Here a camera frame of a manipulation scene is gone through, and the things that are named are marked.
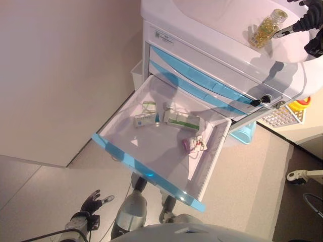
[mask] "yellow container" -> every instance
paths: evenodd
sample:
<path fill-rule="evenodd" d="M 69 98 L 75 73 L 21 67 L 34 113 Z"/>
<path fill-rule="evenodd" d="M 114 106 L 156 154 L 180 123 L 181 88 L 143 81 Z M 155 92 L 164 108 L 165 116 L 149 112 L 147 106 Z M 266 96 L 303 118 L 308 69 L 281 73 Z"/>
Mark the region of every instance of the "yellow container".
<path fill-rule="evenodd" d="M 304 100 L 296 100 L 294 102 L 291 102 L 288 104 L 288 106 L 293 110 L 293 111 L 302 111 L 310 106 L 311 103 L 311 97 L 307 97 Z"/>

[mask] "blue bin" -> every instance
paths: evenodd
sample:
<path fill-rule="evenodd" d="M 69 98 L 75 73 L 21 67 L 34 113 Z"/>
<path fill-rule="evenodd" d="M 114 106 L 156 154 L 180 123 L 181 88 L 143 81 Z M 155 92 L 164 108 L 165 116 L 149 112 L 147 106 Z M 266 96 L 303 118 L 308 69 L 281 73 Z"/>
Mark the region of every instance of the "blue bin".
<path fill-rule="evenodd" d="M 253 139 L 256 130 L 257 122 L 250 123 L 239 130 L 233 131 L 230 135 L 240 141 L 242 144 L 249 145 Z"/>

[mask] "open drawer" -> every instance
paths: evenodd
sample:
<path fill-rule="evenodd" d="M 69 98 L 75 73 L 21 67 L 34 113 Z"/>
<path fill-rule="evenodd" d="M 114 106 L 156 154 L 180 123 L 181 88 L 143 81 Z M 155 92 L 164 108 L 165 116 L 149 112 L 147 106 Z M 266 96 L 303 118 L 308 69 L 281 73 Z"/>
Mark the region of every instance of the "open drawer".
<path fill-rule="evenodd" d="M 154 101 L 159 125 L 134 126 L 134 116 L 142 113 L 144 101 Z M 199 116 L 197 133 L 169 126 L 162 121 L 165 103 L 180 112 Z M 231 120 L 155 76 L 150 76 L 107 126 L 93 140 L 134 172 L 176 199 L 204 211 L 201 203 Z M 207 150 L 187 154 L 182 140 L 202 135 Z"/>

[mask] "glass jar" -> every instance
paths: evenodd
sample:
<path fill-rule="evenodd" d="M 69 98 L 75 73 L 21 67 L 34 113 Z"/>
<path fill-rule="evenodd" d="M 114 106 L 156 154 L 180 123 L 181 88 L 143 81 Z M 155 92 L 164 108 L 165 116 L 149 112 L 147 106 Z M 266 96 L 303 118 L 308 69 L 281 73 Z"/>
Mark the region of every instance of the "glass jar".
<path fill-rule="evenodd" d="M 287 19 L 287 14 L 280 9 L 275 9 L 272 14 L 266 17 L 259 25 L 253 36 L 249 39 L 249 43 L 256 47 L 262 48 L 279 30 L 280 24 Z"/>

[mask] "blue drawer trim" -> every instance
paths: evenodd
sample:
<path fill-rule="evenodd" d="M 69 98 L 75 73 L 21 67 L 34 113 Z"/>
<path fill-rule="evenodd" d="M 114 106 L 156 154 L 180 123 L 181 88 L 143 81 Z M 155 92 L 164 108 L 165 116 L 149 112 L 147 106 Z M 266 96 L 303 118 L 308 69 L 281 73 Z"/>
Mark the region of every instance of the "blue drawer trim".
<path fill-rule="evenodd" d="M 192 82 L 212 91 L 221 96 L 242 102 L 245 104 L 250 104 L 252 99 L 244 96 L 243 94 L 235 91 L 231 87 L 228 87 L 221 83 L 220 81 L 209 77 L 203 72 L 197 70 L 196 68 L 182 62 L 181 60 L 163 52 L 162 50 L 152 47 L 152 49 L 161 57 L 168 65 L 174 68 L 181 75 L 191 80 Z"/>
<path fill-rule="evenodd" d="M 202 204 L 192 196 L 184 193 L 182 190 L 171 184 L 166 179 L 162 178 L 160 175 L 158 175 L 145 165 L 141 164 L 138 160 L 136 160 L 129 154 L 123 152 L 121 149 L 110 143 L 108 140 L 104 139 L 98 134 L 93 134 L 92 139 L 109 154 L 120 160 L 125 165 L 129 166 L 132 170 L 139 172 L 143 176 L 143 178 L 151 182 L 153 185 L 160 186 L 161 188 L 168 191 L 171 195 L 173 195 L 176 199 L 201 212 L 204 212 L 204 204 Z"/>
<path fill-rule="evenodd" d="M 153 62 L 152 60 L 150 63 L 160 72 L 162 73 L 171 83 L 173 83 L 175 86 L 182 88 L 183 90 L 187 91 L 188 93 L 192 94 L 193 96 L 204 100 L 205 102 L 208 102 L 218 108 L 222 108 L 224 110 L 227 110 L 229 112 L 234 112 L 238 115 L 245 115 L 246 113 L 230 106 L 229 104 L 207 94 L 206 92 L 202 91 L 201 89 L 193 86 L 192 84 L 189 84 L 185 80 L 181 79 L 180 77 L 177 77 L 173 73 L 170 73 L 166 69 L 159 66 L 157 63 Z"/>

